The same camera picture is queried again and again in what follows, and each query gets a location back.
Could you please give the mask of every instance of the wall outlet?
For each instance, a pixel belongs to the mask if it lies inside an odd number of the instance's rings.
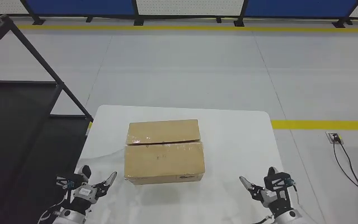
[[[333,137],[334,134],[338,134],[339,138],[341,139],[342,144],[344,144],[343,139],[342,139],[342,137],[340,136],[339,133],[336,133],[336,132],[326,132],[326,135],[327,135],[327,138],[328,138],[330,144],[333,144],[333,143],[334,143],[334,144],[340,144],[339,142],[337,142],[337,141],[334,140],[334,137]]]

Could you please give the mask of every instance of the cable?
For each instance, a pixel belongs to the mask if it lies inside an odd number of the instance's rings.
[[[260,222],[255,222],[253,224],[263,224],[264,222],[266,222],[267,220],[269,220],[270,218],[272,218],[272,215],[270,216],[266,216],[263,220],[261,220]]]
[[[63,199],[62,199],[62,201],[61,201],[60,203],[54,204],[53,206],[49,207],[49,208],[40,216],[39,221],[37,222],[37,224],[39,224],[41,221],[47,220],[47,219],[50,217],[51,214],[49,214],[47,217],[43,218],[44,214],[46,214],[46,212],[47,212],[50,208],[60,205],[60,204],[65,200],[65,197],[66,197],[66,194],[63,196]]]
[[[297,204],[298,206],[302,209],[302,211],[304,211],[304,213],[306,213],[306,215],[314,222],[317,224],[317,222],[306,212],[306,210],[303,208],[303,206],[300,204],[300,199],[298,197],[298,192],[297,192],[297,188],[295,187],[294,185],[294,189],[295,189],[295,192],[296,192],[296,196],[297,196]]]
[[[349,167],[351,168],[351,171],[352,171],[352,173],[353,173],[353,176],[354,176],[354,178],[356,179],[356,181],[357,181],[357,183],[358,183],[358,178],[357,178],[356,173],[354,172],[353,167],[352,167],[351,158],[349,158],[346,149],[345,149],[344,146],[342,145],[342,142],[339,142],[339,143],[340,143],[341,147],[343,148],[343,151],[345,152],[345,154],[346,154],[346,156],[347,156],[347,158],[348,158]]]
[[[356,183],[346,174],[346,172],[345,172],[344,169],[342,168],[340,162],[338,161],[337,154],[336,154],[335,142],[338,142],[338,143],[342,146],[342,148],[343,148],[343,150],[344,150],[346,156],[348,157],[348,161],[349,161],[349,164],[350,164],[351,171],[353,172],[353,175],[354,175],[354,177],[356,178],[356,180],[357,180],[357,182],[358,182],[358,179],[357,179],[357,177],[356,177],[356,174],[355,174],[354,171],[353,171],[351,159],[349,158],[349,156],[348,156],[348,154],[347,154],[345,148],[343,147],[342,142],[341,142],[341,139],[339,138],[339,136],[338,136],[337,134],[335,134],[335,135],[334,135],[334,139],[333,139],[333,152],[335,153],[335,158],[336,158],[336,161],[337,161],[337,163],[338,163],[338,166],[341,168],[342,172],[346,175],[346,177],[347,177],[354,185],[356,185],[356,186],[358,187],[358,184],[356,184]]]
[[[262,223],[264,223],[264,222],[266,222],[267,221],[267,219],[266,218],[264,218],[263,220],[261,220],[260,222],[256,222],[256,223],[253,223],[253,224],[262,224]]]

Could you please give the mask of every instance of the black panel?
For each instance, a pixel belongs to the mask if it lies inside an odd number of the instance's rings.
[[[74,171],[89,122],[81,115],[48,119],[9,194],[2,223],[37,223],[46,209],[62,200],[64,192],[56,186],[56,175]]]
[[[0,81],[0,191],[8,191],[61,89],[56,82]]]
[[[7,23],[3,22],[0,18],[0,40],[7,34],[7,32],[9,32],[10,30],[10,27]]]

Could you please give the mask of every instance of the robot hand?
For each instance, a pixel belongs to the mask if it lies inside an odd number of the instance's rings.
[[[109,187],[117,177],[117,172],[113,172],[107,180],[95,185],[88,184],[90,176],[91,170],[87,165],[82,166],[77,174],[57,176],[56,184],[67,191],[67,199],[56,205],[58,210],[61,207],[64,209],[61,212],[53,212],[58,216],[53,224],[84,224],[86,210],[95,204],[100,197],[107,194]],[[72,190],[74,190],[74,199],[70,201]]]
[[[278,172],[274,167],[270,167],[268,174],[264,177],[265,187],[250,183],[246,178],[240,176],[240,181],[250,192],[252,199],[258,200],[265,208],[269,208],[272,215],[266,216],[261,222],[274,216],[276,224],[305,224],[308,222],[296,210],[291,208],[291,202],[287,188],[295,186],[295,181],[285,172]]]

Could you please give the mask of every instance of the cardboard box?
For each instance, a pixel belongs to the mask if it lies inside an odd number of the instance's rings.
[[[161,144],[199,141],[197,120],[130,123],[126,144]]]
[[[204,152],[197,120],[131,123],[124,176],[133,184],[201,180]]]

